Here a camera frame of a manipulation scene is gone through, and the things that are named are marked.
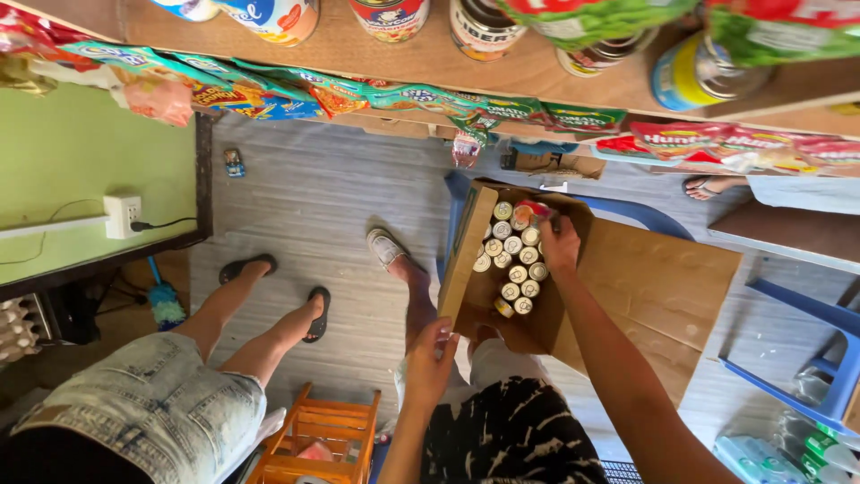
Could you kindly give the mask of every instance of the cardboard box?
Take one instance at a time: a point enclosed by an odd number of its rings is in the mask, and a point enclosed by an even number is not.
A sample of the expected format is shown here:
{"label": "cardboard box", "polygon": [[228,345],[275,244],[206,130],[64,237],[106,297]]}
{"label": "cardboard box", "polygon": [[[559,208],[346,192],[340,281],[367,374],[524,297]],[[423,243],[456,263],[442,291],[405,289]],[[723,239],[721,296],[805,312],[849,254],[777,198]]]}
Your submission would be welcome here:
{"label": "cardboard box", "polygon": [[606,167],[605,160],[574,154],[545,153],[530,155],[511,148],[501,157],[502,170],[523,171],[532,175],[550,174],[599,180]]}
{"label": "cardboard box", "polygon": [[570,217],[582,239],[580,278],[651,363],[675,406],[680,404],[740,264],[737,252],[598,219],[569,196],[479,178],[470,186],[451,244],[439,315],[451,316],[454,331],[467,338],[474,337],[475,322],[496,326],[511,350],[552,355],[587,376],[551,277],[542,282],[531,313],[506,319],[493,307],[505,271],[472,270],[495,204],[525,198]]}

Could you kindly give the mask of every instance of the blue stool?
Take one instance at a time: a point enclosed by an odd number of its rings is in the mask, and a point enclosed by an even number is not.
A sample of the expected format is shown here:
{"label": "blue stool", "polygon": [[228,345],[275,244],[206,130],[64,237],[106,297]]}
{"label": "blue stool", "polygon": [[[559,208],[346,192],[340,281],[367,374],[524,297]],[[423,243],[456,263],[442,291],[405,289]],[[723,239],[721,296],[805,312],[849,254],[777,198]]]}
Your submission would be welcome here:
{"label": "blue stool", "polygon": [[809,364],[833,377],[830,390],[827,391],[827,395],[818,406],[811,406],[794,395],[765,382],[726,358],[720,357],[723,366],[812,420],[821,422],[839,433],[857,435],[842,425],[842,418],[845,416],[845,410],[854,394],[857,380],[860,379],[860,314],[844,307],[825,304],[782,286],[777,286],[765,279],[756,279],[746,285],[806,314],[811,314],[840,330],[845,335],[845,339],[848,340],[848,347],[845,349],[842,363],[833,363],[821,355],[809,361]]}
{"label": "blue stool", "polygon": [[[457,226],[460,224],[460,215],[463,213],[463,206],[466,203],[466,194],[469,192],[469,185],[472,180],[463,175],[459,171],[450,171],[445,175],[445,185],[448,191],[451,192],[451,212],[448,217],[448,241],[445,248],[445,258],[436,261],[436,270],[439,274],[439,281],[445,279],[445,267],[448,264],[448,254],[451,253],[451,246],[454,242],[454,234],[457,233]],[[692,240],[695,239],[687,229],[679,224],[672,217],[662,213],[656,208],[651,208],[648,205],[641,203],[626,202],[624,200],[614,200],[611,198],[600,198],[597,196],[584,195],[567,195],[577,200],[582,200],[588,207],[597,210],[605,210],[614,214],[630,217],[633,220],[638,220],[641,224],[652,232],[671,235],[679,239]]]}

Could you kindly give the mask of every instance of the power cord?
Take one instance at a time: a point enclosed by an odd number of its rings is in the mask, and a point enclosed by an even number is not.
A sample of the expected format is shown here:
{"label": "power cord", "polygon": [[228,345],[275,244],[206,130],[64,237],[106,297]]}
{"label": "power cord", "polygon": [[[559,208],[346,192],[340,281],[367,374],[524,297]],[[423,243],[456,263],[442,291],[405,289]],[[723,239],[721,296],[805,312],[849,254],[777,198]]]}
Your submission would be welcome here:
{"label": "power cord", "polygon": [[173,220],[172,222],[168,222],[162,225],[152,225],[147,222],[132,222],[132,231],[134,232],[143,232],[144,230],[152,230],[153,228],[165,228],[166,226],[172,226],[174,224],[178,224],[179,222],[184,222],[185,220],[197,220],[197,217],[185,217],[184,219]]}
{"label": "power cord", "polygon": [[[55,212],[54,212],[50,217],[48,217],[48,220],[47,220],[45,223],[51,223],[51,222],[53,222],[54,217],[56,217],[56,216],[57,216],[57,215],[58,215],[58,214],[63,210],[63,208],[66,208],[66,207],[69,207],[70,205],[74,205],[74,204],[76,204],[76,203],[81,203],[81,202],[96,202],[96,203],[98,203],[100,206],[102,205],[101,200],[96,200],[96,199],[94,199],[94,198],[84,198],[84,199],[82,199],[82,200],[75,200],[74,202],[68,202],[68,203],[66,203],[65,205],[63,205],[62,207],[57,208],[57,210],[56,210],[56,211],[55,211]],[[42,237],[41,237],[41,239],[39,240],[39,251],[36,253],[36,255],[32,256],[31,258],[26,258],[26,259],[22,259],[22,260],[15,260],[15,261],[9,261],[9,262],[0,262],[0,265],[23,264],[23,263],[25,263],[25,262],[30,262],[31,260],[35,260],[36,258],[38,258],[39,256],[41,256],[41,255],[42,255],[42,252],[45,250],[45,237],[47,236],[47,234],[48,234],[48,232],[43,232],[43,233],[42,233]]]}

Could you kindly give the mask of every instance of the electrical outlet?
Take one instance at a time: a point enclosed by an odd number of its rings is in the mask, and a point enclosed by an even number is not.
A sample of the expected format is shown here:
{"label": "electrical outlet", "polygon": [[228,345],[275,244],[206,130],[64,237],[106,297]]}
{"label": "electrical outlet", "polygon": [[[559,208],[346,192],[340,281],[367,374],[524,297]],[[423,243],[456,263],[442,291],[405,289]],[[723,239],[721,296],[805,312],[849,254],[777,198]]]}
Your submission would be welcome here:
{"label": "electrical outlet", "polygon": [[108,239],[129,239],[140,232],[132,230],[132,222],[140,220],[143,215],[140,208],[140,197],[137,195],[111,196],[105,195],[105,214],[110,220],[105,222]]}

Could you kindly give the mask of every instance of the hand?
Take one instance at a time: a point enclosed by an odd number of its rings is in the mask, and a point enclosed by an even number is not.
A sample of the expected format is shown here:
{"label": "hand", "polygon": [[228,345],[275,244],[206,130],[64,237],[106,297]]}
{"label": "hand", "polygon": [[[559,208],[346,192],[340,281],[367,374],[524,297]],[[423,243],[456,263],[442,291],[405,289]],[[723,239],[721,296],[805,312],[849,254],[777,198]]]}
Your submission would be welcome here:
{"label": "hand", "polygon": [[576,234],[574,224],[567,215],[559,217],[561,231],[552,232],[549,220],[541,220],[537,224],[540,229],[540,239],[544,243],[544,258],[550,272],[576,272],[576,259],[580,255],[580,236]]}
{"label": "hand", "polygon": [[[421,330],[406,355],[406,394],[403,406],[433,413],[448,387],[448,375],[457,351],[459,334],[451,334],[451,318],[439,318]],[[436,357],[437,342],[444,345],[442,357]]]}

